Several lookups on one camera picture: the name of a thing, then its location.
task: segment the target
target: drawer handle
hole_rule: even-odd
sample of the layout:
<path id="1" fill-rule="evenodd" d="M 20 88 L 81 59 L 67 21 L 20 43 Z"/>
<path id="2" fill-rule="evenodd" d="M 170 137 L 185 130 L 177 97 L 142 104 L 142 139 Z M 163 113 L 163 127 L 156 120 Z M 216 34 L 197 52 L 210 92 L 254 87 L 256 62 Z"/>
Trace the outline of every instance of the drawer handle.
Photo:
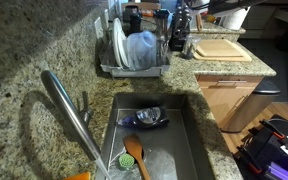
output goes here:
<path id="1" fill-rule="evenodd" d="M 247 83 L 247 81 L 217 81 L 218 83 Z"/>

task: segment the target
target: cabinet drawer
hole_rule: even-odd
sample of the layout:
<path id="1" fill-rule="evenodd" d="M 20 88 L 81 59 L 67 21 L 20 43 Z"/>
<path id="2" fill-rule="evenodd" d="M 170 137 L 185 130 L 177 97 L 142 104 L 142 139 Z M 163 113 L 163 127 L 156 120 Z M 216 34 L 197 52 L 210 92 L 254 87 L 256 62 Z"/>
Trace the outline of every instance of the cabinet drawer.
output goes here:
<path id="1" fill-rule="evenodd" d="M 200 87 L 253 87 L 263 79 L 260 76 L 217 76 L 217 75 L 196 75 Z"/>

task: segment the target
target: faucet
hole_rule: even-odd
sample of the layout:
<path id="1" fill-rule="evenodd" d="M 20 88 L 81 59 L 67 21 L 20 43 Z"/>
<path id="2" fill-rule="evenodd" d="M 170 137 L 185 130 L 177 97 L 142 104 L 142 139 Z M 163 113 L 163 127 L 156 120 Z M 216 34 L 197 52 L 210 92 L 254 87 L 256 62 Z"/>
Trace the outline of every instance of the faucet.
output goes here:
<path id="1" fill-rule="evenodd" d="M 88 107 L 87 93 L 83 91 L 84 109 L 78 113 L 76 107 L 54 73 L 45 70 L 41 73 L 41 79 L 54 105 L 63 115 L 65 120 L 68 120 L 73 127 L 72 129 L 74 130 L 74 135 L 76 137 L 75 140 L 79 143 L 85 154 L 91 161 L 99 159 L 101 156 L 99 147 L 87 128 L 92 117 L 92 110 Z"/>

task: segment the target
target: faucet handle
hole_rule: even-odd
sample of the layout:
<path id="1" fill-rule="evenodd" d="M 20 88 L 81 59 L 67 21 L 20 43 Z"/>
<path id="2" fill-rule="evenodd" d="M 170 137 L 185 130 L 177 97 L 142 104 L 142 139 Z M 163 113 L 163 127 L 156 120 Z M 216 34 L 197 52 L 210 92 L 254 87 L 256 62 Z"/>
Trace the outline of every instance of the faucet handle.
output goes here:
<path id="1" fill-rule="evenodd" d="M 82 92 L 83 95 L 83 109 L 80 111 L 80 116 L 82 120 L 88 125 L 90 123 L 90 120 L 93 116 L 93 111 L 88 105 L 88 95 L 86 91 Z"/>

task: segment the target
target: wooden cabinet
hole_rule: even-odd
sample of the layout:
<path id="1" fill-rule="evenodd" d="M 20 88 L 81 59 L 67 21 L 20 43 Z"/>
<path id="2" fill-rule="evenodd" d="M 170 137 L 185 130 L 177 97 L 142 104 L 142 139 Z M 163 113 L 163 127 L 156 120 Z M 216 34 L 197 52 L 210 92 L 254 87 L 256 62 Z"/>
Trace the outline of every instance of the wooden cabinet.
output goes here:
<path id="1" fill-rule="evenodd" d="M 221 128 L 225 126 L 263 77 L 197 74 L 196 79 L 218 126 Z"/>

